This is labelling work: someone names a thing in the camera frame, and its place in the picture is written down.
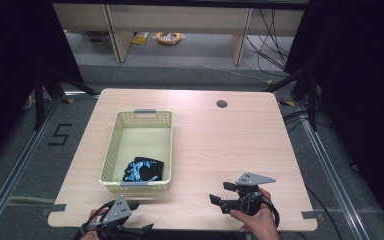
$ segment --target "blue and black fabric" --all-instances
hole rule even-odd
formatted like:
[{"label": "blue and black fabric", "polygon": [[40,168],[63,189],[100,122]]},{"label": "blue and black fabric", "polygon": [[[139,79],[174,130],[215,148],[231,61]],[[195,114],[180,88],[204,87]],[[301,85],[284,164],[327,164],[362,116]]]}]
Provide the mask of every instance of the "blue and black fabric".
[{"label": "blue and black fabric", "polygon": [[123,181],[125,182],[143,182],[143,181],[161,181],[163,176],[164,162],[145,158],[135,157],[124,170]]}]

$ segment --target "basket handle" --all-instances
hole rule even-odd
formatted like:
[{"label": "basket handle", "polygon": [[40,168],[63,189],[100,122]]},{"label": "basket handle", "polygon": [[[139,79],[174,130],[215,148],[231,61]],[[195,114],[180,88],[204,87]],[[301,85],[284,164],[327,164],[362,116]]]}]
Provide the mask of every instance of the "basket handle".
[{"label": "basket handle", "polygon": [[156,117],[157,110],[156,109],[135,109],[136,117]]},{"label": "basket handle", "polygon": [[148,181],[146,182],[120,182],[120,186],[147,186]]}]

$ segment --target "beige basket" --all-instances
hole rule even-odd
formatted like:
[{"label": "beige basket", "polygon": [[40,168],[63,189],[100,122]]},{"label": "beige basket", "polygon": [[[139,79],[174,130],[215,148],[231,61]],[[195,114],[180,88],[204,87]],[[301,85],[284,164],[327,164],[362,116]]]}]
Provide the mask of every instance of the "beige basket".
[{"label": "beige basket", "polygon": [[[165,191],[170,187],[173,114],[170,110],[136,109],[117,113],[99,182],[114,194]],[[124,182],[135,157],[164,162],[161,181]]]}]

